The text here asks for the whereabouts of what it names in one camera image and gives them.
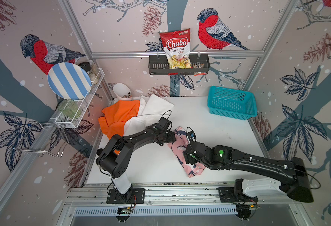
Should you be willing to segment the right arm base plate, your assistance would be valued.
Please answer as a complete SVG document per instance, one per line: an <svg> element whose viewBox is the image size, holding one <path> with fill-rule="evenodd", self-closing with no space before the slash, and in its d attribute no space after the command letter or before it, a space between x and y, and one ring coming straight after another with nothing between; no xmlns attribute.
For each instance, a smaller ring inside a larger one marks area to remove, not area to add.
<svg viewBox="0 0 331 226"><path fill-rule="evenodd" d="M234 187L219 187L218 193L221 202L244 204L247 202L256 203L258 202L257 197L249 197L243 193L236 193Z"/></svg>

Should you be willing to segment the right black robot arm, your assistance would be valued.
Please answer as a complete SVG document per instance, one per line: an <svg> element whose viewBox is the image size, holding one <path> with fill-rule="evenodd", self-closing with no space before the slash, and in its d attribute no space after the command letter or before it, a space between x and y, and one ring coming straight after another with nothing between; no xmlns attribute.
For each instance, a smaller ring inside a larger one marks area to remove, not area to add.
<svg viewBox="0 0 331 226"><path fill-rule="evenodd" d="M275 179L280 190L294 201L314 201L307 170L301 158L278 161L241 152L232 147L213 148L191 140L183 152L187 164L201 163L211 170L241 170Z"/></svg>

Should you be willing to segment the pink shark print shorts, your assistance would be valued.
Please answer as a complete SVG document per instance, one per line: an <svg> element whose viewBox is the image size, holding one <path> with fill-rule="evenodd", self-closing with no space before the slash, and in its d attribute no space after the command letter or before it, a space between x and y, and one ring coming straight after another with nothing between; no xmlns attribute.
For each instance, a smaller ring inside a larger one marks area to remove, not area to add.
<svg viewBox="0 0 331 226"><path fill-rule="evenodd" d="M189 178L199 176L205 170L205 166L201 163L196 164L188 164L185 161L183 156L183 152L186 151L186 147L188 146L189 142L186 138L186 130L181 126L177 127L174 130L175 133L175 142L167 143L168 147L171 149L173 154L176 156L178 162L184 169L185 173L188 175Z"/></svg>

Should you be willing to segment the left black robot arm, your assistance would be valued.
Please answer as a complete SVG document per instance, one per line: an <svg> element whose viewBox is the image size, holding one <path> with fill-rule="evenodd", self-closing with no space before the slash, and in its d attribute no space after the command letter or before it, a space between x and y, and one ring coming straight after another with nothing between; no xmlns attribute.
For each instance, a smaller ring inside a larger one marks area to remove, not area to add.
<svg viewBox="0 0 331 226"><path fill-rule="evenodd" d="M157 123L138 133L128 136L113 135L105 148L97 151L96 164L102 174L110 177L118 194L124 197L131 196L132 184L126 170L133 152L147 144L156 143L162 147L164 144L175 142L175 133L171 131L172 125L170 120L161 117Z"/></svg>

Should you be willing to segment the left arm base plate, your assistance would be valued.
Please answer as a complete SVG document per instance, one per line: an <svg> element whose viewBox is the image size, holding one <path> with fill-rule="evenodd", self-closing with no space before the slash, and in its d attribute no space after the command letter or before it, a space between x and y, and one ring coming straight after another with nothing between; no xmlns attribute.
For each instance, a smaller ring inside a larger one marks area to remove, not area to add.
<svg viewBox="0 0 331 226"><path fill-rule="evenodd" d="M144 188L131 188L125 194L119 193L115 188L108 192L107 204L143 204L145 198Z"/></svg>

